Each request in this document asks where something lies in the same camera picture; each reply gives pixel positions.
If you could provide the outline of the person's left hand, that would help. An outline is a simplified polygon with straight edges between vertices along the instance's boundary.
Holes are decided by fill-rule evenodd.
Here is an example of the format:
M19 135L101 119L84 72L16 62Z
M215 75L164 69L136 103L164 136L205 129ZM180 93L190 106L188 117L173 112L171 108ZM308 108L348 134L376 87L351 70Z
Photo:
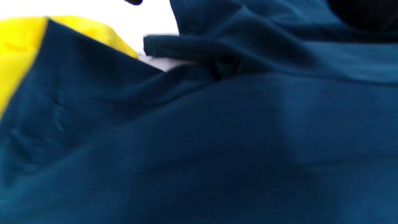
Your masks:
M374 32L398 29L397 0L328 0L327 4L350 27Z

